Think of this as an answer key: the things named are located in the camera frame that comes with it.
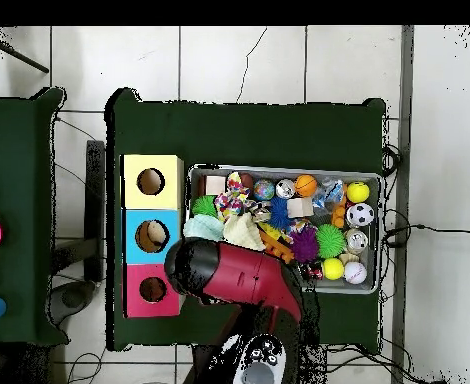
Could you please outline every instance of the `green tablecloth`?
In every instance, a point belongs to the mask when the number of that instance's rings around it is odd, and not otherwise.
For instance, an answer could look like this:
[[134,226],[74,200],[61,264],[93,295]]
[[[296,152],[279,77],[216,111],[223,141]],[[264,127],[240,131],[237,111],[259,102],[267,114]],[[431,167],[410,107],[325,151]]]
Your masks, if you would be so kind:
[[52,232],[51,126],[64,92],[0,98],[0,342],[65,343],[45,314]]
[[[114,348],[127,344],[212,343],[233,305],[201,306],[188,298],[177,317],[125,319],[121,304],[121,208],[119,155],[174,154],[185,169],[218,163],[382,174],[382,116],[385,104],[330,103],[277,106],[141,102],[130,89],[117,90],[106,106],[108,219],[107,335]],[[315,294],[308,295],[314,307]],[[321,343],[378,345],[378,291],[371,295],[318,294]]]

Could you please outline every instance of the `green spiky ball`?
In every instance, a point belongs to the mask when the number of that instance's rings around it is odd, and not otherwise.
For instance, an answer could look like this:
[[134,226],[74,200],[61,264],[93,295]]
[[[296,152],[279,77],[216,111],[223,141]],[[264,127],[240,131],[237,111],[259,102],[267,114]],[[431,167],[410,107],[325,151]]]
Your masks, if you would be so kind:
[[319,256],[322,259],[334,258],[343,252],[345,238],[342,231],[334,225],[321,225],[316,237],[319,243]]
[[201,196],[194,201],[192,213],[194,215],[209,215],[217,218],[217,210],[214,205],[215,196]]

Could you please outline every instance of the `yellow box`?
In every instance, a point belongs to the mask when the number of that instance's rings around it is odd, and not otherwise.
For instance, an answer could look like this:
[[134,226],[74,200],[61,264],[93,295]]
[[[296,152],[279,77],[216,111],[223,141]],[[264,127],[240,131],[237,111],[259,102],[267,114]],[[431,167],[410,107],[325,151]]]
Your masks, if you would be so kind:
[[183,161],[175,155],[123,155],[125,208],[180,209]]

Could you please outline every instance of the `yellow ball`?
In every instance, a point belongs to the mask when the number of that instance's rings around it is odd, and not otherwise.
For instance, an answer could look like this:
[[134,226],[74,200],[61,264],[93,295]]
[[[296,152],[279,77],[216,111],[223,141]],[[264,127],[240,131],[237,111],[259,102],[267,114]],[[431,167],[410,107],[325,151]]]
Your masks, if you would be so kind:
[[352,203],[363,203],[370,196],[370,189],[365,183],[351,183],[347,187],[347,199]]
[[328,280],[338,280],[343,276],[344,268],[343,263],[340,259],[326,259],[323,263],[322,268],[324,272],[324,278],[327,278]]

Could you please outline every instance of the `blue box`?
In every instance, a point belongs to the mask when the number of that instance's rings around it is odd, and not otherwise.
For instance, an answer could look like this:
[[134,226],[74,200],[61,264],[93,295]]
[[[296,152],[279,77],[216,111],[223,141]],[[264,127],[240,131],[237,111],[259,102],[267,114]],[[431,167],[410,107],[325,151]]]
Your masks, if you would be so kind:
[[[155,253],[147,253],[136,242],[136,232],[144,221],[159,221],[167,231],[164,247]],[[130,265],[163,264],[169,248],[181,238],[180,210],[127,209],[126,211],[126,263]]]

